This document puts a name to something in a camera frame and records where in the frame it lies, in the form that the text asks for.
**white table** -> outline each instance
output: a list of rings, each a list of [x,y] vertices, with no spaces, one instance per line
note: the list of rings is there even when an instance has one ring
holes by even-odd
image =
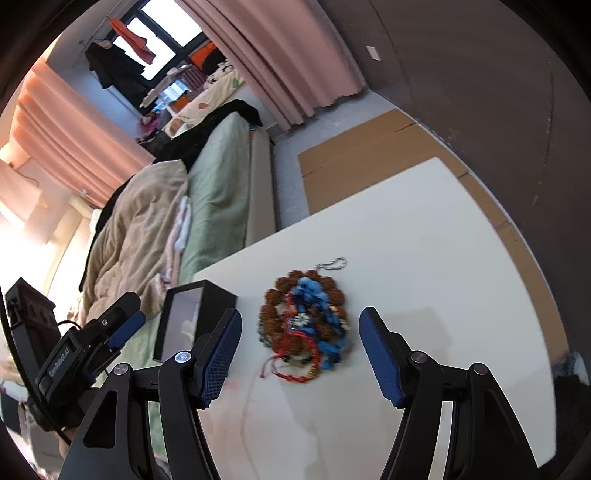
[[[344,256],[333,277],[347,296],[354,349],[306,384],[259,378],[266,289],[289,270]],[[200,413],[224,480],[378,479],[402,411],[383,398],[359,339],[361,310],[441,364],[488,365],[538,465],[555,453],[554,394],[534,309],[476,203],[437,158],[360,192],[199,272],[238,296],[242,339],[218,400]],[[445,466],[444,404],[430,478]]]

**pink curtain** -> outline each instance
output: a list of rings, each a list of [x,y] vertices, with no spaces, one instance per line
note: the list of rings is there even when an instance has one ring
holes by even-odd
[[[365,80],[316,0],[175,0],[284,130]]]
[[[11,137],[56,180],[98,206],[154,159],[43,58],[25,77]]]

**orange item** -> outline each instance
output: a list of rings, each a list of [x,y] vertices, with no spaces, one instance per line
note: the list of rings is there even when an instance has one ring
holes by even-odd
[[[152,62],[156,58],[156,54],[146,46],[148,40],[133,33],[121,20],[110,18],[109,23],[111,24],[111,27],[113,27],[113,30],[115,30],[115,33],[121,36],[127,45],[134,49],[134,52],[139,58],[148,65],[152,65]]]
[[[203,62],[205,61],[207,56],[216,48],[217,45],[214,42],[210,41],[209,43],[206,43],[203,47],[198,49],[195,53],[191,54],[189,58],[197,67],[199,67],[199,70],[201,70],[201,68],[203,67]]]
[[[173,103],[172,109],[175,112],[180,112],[181,109],[189,103],[189,97],[184,93]]]

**black coat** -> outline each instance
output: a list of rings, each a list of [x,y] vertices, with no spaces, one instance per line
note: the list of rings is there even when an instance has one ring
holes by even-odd
[[[151,110],[151,107],[139,108],[142,100],[150,91],[149,81],[142,77],[143,65],[130,58],[117,45],[103,48],[93,42],[86,50],[85,55],[90,70],[96,72],[103,88],[114,86],[142,113]]]

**light switch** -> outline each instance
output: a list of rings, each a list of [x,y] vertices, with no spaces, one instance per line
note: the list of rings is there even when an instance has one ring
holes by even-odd
[[[365,48],[368,49],[370,57],[372,57],[374,60],[381,60],[381,58],[379,57],[378,50],[375,47],[371,47],[368,45]]]

